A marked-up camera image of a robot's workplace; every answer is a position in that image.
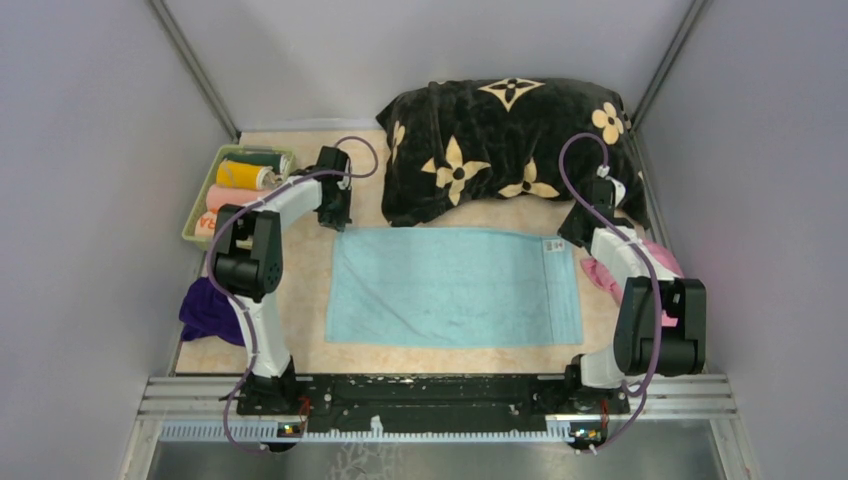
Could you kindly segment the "light blue towel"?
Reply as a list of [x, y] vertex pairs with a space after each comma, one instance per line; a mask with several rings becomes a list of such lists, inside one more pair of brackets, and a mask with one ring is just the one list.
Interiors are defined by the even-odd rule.
[[421, 348], [579, 345], [571, 245], [485, 228], [362, 228], [336, 237], [332, 343]]

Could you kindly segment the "black floral blanket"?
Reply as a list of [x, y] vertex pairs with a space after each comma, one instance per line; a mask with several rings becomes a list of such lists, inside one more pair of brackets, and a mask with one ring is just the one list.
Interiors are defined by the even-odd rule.
[[393, 227], [428, 223], [472, 200], [582, 195], [602, 156], [624, 185], [619, 207], [648, 226], [626, 104], [615, 91], [574, 79], [431, 82], [399, 94], [377, 115], [390, 157], [383, 216]]

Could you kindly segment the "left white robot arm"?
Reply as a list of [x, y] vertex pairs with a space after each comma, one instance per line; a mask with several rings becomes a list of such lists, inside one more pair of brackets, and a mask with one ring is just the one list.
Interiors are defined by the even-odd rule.
[[300, 388], [285, 376], [293, 363], [285, 345], [276, 295], [284, 273], [283, 233], [314, 213], [320, 226], [342, 232], [352, 222], [350, 156], [336, 146], [321, 148], [317, 163], [294, 172], [268, 194], [246, 205], [219, 210], [207, 250], [212, 286], [233, 308], [248, 353], [248, 366], [230, 393], [250, 380], [260, 384], [260, 399], [277, 414], [292, 411]]

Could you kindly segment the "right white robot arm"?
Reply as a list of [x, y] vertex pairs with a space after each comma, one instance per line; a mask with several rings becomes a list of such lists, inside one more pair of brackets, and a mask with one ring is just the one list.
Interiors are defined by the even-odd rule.
[[665, 267], [632, 224], [616, 217], [623, 191], [610, 176], [592, 180], [588, 198], [558, 231], [586, 250], [620, 296], [611, 343], [578, 356], [579, 374], [563, 385], [564, 401], [576, 412], [590, 411], [603, 389], [622, 386], [628, 376], [696, 374], [705, 363], [706, 288]]

